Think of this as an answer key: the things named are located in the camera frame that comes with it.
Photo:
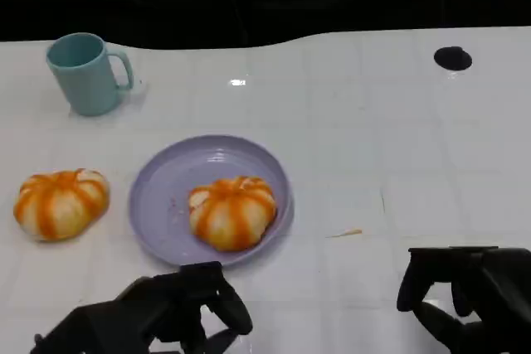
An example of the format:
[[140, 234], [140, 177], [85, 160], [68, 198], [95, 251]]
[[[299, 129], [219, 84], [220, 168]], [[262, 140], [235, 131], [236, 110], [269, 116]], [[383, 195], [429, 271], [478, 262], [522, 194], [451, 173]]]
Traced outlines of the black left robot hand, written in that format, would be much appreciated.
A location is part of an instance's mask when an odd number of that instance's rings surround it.
[[34, 353], [148, 353], [154, 340], [181, 353], [223, 353], [253, 324], [222, 265], [184, 265], [171, 274], [136, 279], [117, 298], [72, 310]]

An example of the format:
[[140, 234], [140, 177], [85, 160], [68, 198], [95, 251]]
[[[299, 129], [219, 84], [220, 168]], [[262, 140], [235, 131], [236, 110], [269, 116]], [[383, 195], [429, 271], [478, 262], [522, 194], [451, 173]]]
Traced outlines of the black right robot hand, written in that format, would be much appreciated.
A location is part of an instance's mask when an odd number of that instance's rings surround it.
[[[530, 252], [524, 248], [411, 248], [397, 309], [411, 312], [452, 353], [530, 351]], [[425, 297], [451, 286], [451, 316]]]

